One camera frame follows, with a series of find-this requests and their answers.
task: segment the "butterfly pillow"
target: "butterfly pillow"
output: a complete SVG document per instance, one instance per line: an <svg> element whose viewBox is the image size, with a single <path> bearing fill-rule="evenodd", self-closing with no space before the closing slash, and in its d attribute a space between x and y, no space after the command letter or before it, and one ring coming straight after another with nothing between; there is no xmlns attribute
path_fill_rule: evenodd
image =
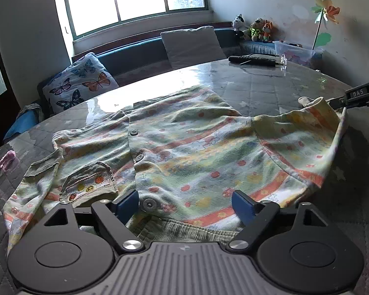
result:
<svg viewBox="0 0 369 295"><path fill-rule="evenodd" d="M95 54L88 53L56 74L42 91L51 110L57 114L118 87Z"/></svg>

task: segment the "window sill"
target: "window sill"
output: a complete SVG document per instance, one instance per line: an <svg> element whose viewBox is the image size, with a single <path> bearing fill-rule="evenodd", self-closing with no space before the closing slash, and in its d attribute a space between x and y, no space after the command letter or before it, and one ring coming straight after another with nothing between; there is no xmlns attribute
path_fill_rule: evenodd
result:
<svg viewBox="0 0 369 295"><path fill-rule="evenodd" d="M121 23L81 37L73 41L74 52L79 54L94 47L148 31L207 22L213 22L213 11L211 10L155 15L145 19Z"/></svg>

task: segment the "pillow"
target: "pillow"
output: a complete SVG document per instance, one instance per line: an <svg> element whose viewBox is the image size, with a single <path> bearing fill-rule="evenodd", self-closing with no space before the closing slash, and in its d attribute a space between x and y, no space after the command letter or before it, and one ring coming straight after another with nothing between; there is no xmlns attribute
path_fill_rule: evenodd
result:
<svg viewBox="0 0 369 295"><path fill-rule="evenodd" d="M57 114L118 87L95 54L88 53L56 74L42 91L50 109Z"/></svg>
<svg viewBox="0 0 369 295"><path fill-rule="evenodd" d="M226 59L213 27L160 33L173 69Z"/></svg>

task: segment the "black and white stuffed animal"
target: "black and white stuffed animal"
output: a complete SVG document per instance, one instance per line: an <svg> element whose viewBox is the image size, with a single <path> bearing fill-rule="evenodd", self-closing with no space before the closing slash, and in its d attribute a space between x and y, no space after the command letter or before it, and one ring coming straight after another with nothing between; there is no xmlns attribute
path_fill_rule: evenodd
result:
<svg viewBox="0 0 369 295"><path fill-rule="evenodd" d="M237 15L234 19L234 21L232 22L232 27L234 28L234 32L235 32L235 36L240 39L243 37L243 32L240 30L240 28L244 27L247 28L245 26L245 21L242 18L242 13Z"/></svg>

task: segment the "pinwheel stick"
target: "pinwheel stick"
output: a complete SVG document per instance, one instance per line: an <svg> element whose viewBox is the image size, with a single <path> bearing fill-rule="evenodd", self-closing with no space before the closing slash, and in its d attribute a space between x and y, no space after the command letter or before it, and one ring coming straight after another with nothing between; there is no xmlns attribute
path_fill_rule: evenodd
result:
<svg viewBox="0 0 369 295"><path fill-rule="evenodd" d="M321 26L321 21L323 20L323 16L324 16L324 8L323 8L323 10L321 11L321 18L320 18L320 21L319 21L319 23L318 23L317 33L316 33L316 37L315 37L315 39L314 39L314 43L313 43L312 50L314 50L314 47L316 46L316 41L317 41L318 33L319 33L319 31L320 31L320 26Z"/></svg>

